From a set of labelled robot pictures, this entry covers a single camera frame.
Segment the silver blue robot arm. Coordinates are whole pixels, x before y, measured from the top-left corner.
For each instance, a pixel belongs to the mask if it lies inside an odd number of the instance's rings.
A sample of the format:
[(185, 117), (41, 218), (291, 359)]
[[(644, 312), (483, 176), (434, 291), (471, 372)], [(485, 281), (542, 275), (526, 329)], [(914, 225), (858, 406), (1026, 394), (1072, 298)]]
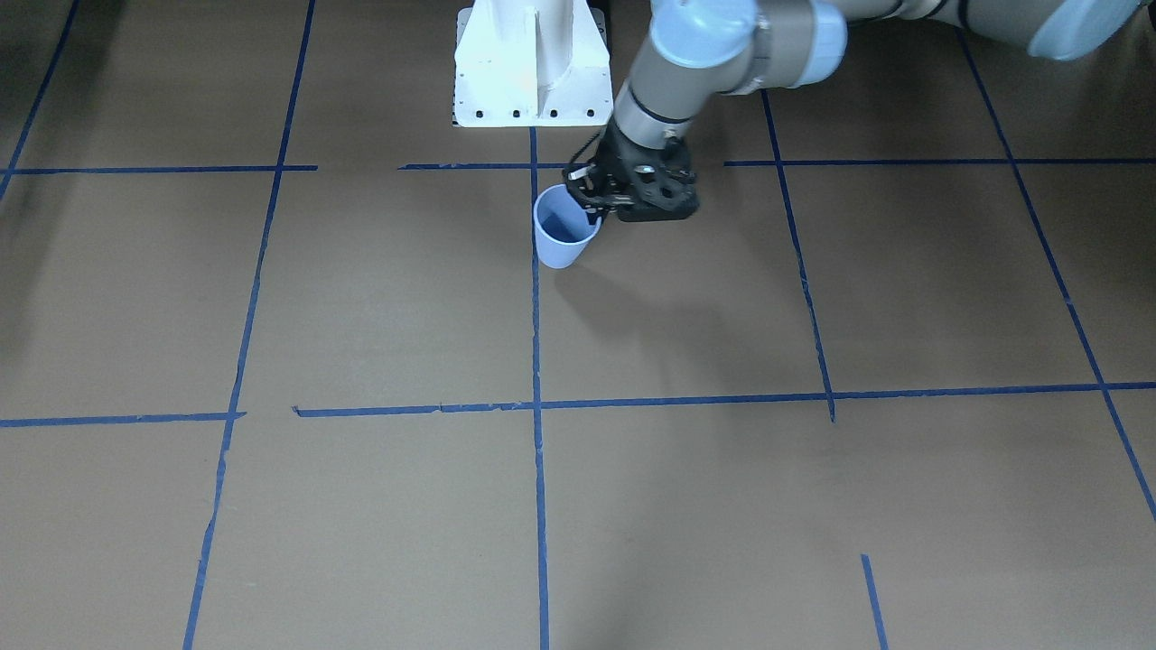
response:
[(647, 37), (596, 136), (566, 163), (566, 206), (590, 226), (691, 217), (696, 173), (686, 135), (714, 96), (825, 81), (854, 25), (929, 20), (1069, 61), (1094, 52), (1139, 1), (654, 1)]

